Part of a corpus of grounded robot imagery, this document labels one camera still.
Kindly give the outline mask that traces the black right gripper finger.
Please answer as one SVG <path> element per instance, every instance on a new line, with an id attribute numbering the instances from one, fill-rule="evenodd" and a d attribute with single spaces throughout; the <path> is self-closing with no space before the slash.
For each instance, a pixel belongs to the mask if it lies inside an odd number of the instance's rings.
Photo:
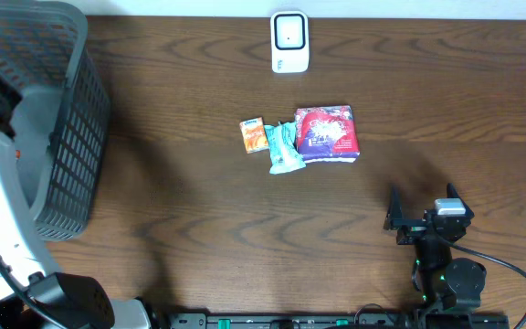
<path id="1" fill-rule="evenodd" d="M 446 210 L 465 210 L 466 206 L 464 205 L 461 197 L 458 194 L 458 191 L 453 184 L 447 184 L 447 198 L 445 201 Z"/>
<path id="2" fill-rule="evenodd" d="M 399 229 L 404 220 L 401 199 L 398 190 L 393 186 L 390 192 L 389 206 L 384 220 L 385 230 Z"/>

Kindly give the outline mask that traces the red and purple snack pack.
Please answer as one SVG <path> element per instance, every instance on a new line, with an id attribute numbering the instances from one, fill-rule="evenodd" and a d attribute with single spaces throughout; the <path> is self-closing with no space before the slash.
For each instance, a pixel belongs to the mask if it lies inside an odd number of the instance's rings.
<path id="1" fill-rule="evenodd" d="M 296 148 L 306 164 L 353 163 L 360 155 L 350 105 L 299 108 L 294 118 Z"/>

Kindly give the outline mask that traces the orange tissue pack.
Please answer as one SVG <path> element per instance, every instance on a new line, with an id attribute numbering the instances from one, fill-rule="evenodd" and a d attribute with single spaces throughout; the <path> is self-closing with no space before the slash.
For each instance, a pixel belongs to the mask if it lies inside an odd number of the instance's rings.
<path id="1" fill-rule="evenodd" d="M 243 121 L 239 124 L 239 128 L 248 154 L 268 149 L 268 139 L 261 117 Z"/>

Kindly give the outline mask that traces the teal wet wipes pack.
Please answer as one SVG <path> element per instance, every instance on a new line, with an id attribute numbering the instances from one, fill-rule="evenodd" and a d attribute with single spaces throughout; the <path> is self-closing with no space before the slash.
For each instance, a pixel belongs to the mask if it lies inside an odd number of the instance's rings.
<path id="1" fill-rule="evenodd" d="M 286 174 L 306 166 L 295 147 L 296 125 L 294 122 L 265 125 L 271 161 L 269 172 L 272 175 Z"/>

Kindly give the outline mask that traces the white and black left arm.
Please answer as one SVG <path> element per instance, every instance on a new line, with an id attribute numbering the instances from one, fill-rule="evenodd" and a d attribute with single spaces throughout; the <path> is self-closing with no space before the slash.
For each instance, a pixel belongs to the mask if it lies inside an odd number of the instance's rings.
<path id="1" fill-rule="evenodd" d="M 110 102 L 79 27 L 0 27 L 0 328 L 157 328 L 47 249 L 87 226 Z"/>

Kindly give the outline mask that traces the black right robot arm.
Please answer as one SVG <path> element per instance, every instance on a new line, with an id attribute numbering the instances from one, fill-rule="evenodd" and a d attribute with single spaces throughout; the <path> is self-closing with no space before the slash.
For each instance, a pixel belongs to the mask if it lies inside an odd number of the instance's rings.
<path id="1" fill-rule="evenodd" d="M 473 311 L 481 305 L 486 268 L 468 258 L 454 258 L 451 245 L 467 233 L 474 212 L 447 185 L 447 196 L 434 201 L 421 218 L 404 215 L 401 197 L 391 190 L 384 229 L 396 232 L 396 243 L 416 251 L 413 284 L 426 306 L 439 311 Z"/>

